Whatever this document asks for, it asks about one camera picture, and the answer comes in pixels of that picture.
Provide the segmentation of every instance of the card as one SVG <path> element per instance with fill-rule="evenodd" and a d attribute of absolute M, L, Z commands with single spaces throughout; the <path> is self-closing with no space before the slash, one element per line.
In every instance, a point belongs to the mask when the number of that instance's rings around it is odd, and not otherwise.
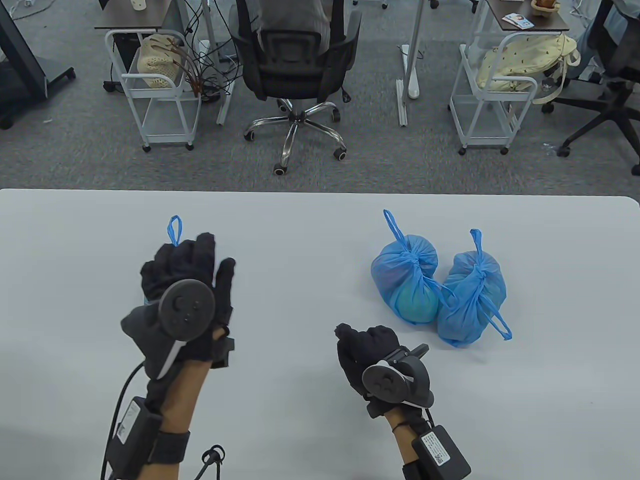
<path fill-rule="evenodd" d="M 534 24 L 527 20 L 525 17 L 520 15 L 519 13 L 510 13 L 509 15 L 505 15 L 502 20 L 505 22 L 509 22 L 512 25 L 515 25 L 521 30 L 526 30 L 529 28 L 533 28 Z"/>

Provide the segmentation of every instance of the monitor stand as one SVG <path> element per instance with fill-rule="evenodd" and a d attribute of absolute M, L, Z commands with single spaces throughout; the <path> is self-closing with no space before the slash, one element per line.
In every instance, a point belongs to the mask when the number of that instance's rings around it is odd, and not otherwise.
<path fill-rule="evenodd" d="M 13 119 L 30 106 L 49 98 L 49 90 L 64 77 L 76 78 L 73 67 L 37 58 L 24 41 L 6 8 L 0 3 L 0 129 L 13 126 Z"/>

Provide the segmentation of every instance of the black box module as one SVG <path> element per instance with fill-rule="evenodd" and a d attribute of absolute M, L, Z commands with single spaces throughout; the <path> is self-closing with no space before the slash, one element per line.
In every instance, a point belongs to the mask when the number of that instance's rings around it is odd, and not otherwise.
<path fill-rule="evenodd" d="M 462 480 L 471 467 L 442 425 L 436 425 L 411 443 L 430 480 Z"/>
<path fill-rule="evenodd" d="M 107 447 L 113 478 L 136 480 L 146 464 L 162 424 L 162 416 L 149 412 L 145 399 L 133 397 Z"/>

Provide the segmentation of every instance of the forearm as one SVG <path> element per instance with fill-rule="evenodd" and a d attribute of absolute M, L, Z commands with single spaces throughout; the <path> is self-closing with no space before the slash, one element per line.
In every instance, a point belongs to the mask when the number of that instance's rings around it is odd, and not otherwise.
<path fill-rule="evenodd" d="M 216 330 L 214 339 L 218 340 L 224 330 Z M 202 385 L 207 378 L 212 362 L 187 360 L 173 381 L 166 398 L 160 407 L 163 416 L 160 430 L 165 433 L 186 433 L 189 431 L 193 412 L 196 408 Z M 138 480 L 177 480 L 179 465 L 145 465 Z"/>
<path fill-rule="evenodd" d="M 400 449 L 403 463 L 411 463 L 418 460 L 418 455 L 411 446 L 411 442 L 418 438 L 418 435 L 411 429 L 409 425 L 400 425 L 406 419 L 400 407 L 396 407 L 385 413 L 385 418 L 389 422 L 389 426 L 394 430 L 394 436 Z"/>

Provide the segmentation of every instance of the chrome chair base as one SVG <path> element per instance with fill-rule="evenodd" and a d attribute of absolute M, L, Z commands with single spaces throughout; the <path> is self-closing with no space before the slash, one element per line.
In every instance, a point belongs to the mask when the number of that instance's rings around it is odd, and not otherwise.
<path fill-rule="evenodd" d="M 282 156 L 280 157 L 280 162 L 278 162 L 273 167 L 273 173 L 275 175 L 281 176 L 287 173 L 287 165 L 289 164 L 289 157 L 291 156 L 293 141 L 296 138 L 298 129 L 301 127 L 311 127 L 313 130 L 317 130 L 333 138 L 339 144 L 339 147 L 336 148 L 333 152 L 333 156 L 336 158 L 336 160 L 344 160 L 344 158 L 347 156 L 347 147 L 344 144 L 342 136 L 340 136 L 337 131 L 326 127 L 325 125 L 321 125 L 317 122 L 314 122 L 313 120 L 309 120 L 309 117 L 311 115 L 322 112 L 324 110 L 332 109 L 331 120 L 334 123 L 340 122 L 340 111 L 338 110 L 338 107 L 335 105 L 335 103 L 322 102 L 312 106 L 311 108 L 302 110 L 300 100 L 291 101 L 287 99 L 278 99 L 277 102 L 280 111 L 282 113 L 286 113 L 286 116 L 260 118 L 258 120 L 252 121 L 251 124 L 244 130 L 244 139 L 246 141 L 253 141 L 255 139 L 254 130 L 256 127 L 271 124 L 291 124 L 291 126 L 289 127 L 289 133 L 287 133 L 287 137 L 284 141 L 284 146 L 282 147 Z"/>

